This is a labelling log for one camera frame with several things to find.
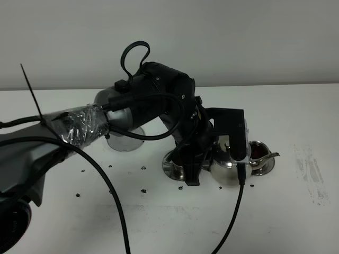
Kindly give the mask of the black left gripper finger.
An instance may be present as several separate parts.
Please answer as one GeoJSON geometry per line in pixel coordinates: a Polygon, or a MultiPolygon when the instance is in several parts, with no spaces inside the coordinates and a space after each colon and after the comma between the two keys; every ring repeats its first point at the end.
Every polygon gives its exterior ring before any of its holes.
{"type": "Polygon", "coordinates": [[[209,171],[211,164],[211,147],[201,149],[192,144],[180,150],[180,159],[185,174],[185,183],[188,186],[199,186],[201,170],[209,171]]]}

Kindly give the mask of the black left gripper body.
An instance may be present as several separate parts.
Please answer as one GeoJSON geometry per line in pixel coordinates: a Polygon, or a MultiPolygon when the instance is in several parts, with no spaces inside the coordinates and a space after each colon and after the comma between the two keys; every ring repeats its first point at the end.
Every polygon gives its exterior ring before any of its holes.
{"type": "Polygon", "coordinates": [[[214,143],[212,129],[207,120],[202,101],[195,96],[195,81],[187,74],[156,62],[140,65],[134,75],[129,76],[130,91],[144,95],[131,106],[133,127],[160,117],[167,132],[154,136],[131,134],[132,138],[155,141],[172,136],[176,153],[185,156],[192,153],[202,156],[214,143]]]}

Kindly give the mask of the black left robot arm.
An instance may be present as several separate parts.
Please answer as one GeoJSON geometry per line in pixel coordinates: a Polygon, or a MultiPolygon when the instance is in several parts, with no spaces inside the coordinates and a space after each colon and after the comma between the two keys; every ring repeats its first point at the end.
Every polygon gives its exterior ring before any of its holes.
{"type": "Polygon", "coordinates": [[[199,173],[214,143],[212,125],[195,96],[195,81],[157,62],[141,62],[135,74],[102,90],[93,104],[1,123],[27,127],[1,135],[1,253],[15,246],[31,221],[30,202],[40,205],[49,169],[77,153],[101,175],[118,209],[126,252],[127,225],[118,195],[106,173],[84,148],[114,132],[140,141],[172,136],[168,160],[182,164],[188,185],[199,173]]]}

